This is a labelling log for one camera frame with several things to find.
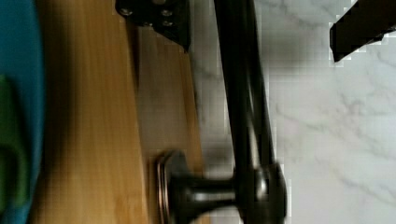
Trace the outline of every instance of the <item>green object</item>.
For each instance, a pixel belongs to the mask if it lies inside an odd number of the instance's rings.
[[[29,196],[28,155],[11,83],[0,76],[0,213],[9,203],[22,206]]]

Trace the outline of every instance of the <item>wooden countertop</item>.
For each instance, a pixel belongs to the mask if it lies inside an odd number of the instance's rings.
[[[48,110],[32,223],[158,223],[153,159],[180,148],[202,172],[188,54],[114,6],[37,0]]]

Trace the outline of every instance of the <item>marble surface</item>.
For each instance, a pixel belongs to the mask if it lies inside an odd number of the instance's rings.
[[[394,223],[396,34],[332,61],[329,30],[350,0],[257,0],[276,158],[294,224]],[[191,0],[191,61],[206,175],[230,176],[233,151],[213,0]],[[213,223],[239,223],[233,209]]]

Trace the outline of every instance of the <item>screw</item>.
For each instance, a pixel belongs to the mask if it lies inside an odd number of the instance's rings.
[[[170,10],[164,9],[164,10],[161,11],[161,14],[162,14],[163,16],[165,16],[165,17],[170,17],[170,16],[173,15],[173,12],[170,11]]]
[[[120,14],[121,14],[122,16],[131,16],[132,13],[133,13],[132,10],[129,9],[129,8],[122,8],[122,9],[120,9]]]
[[[152,23],[151,23],[151,22],[144,22],[143,25],[144,25],[144,26],[150,26],[150,27],[151,27],[151,26],[152,26]]]
[[[163,26],[173,26],[171,21],[163,21]]]

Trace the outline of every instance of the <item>teal object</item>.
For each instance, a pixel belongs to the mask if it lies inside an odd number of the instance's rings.
[[[44,62],[35,0],[0,0],[0,74],[7,76],[20,104],[30,154],[28,200],[9,204],[1,224],[24,224],[29,215],[41,161],[44,113]]]

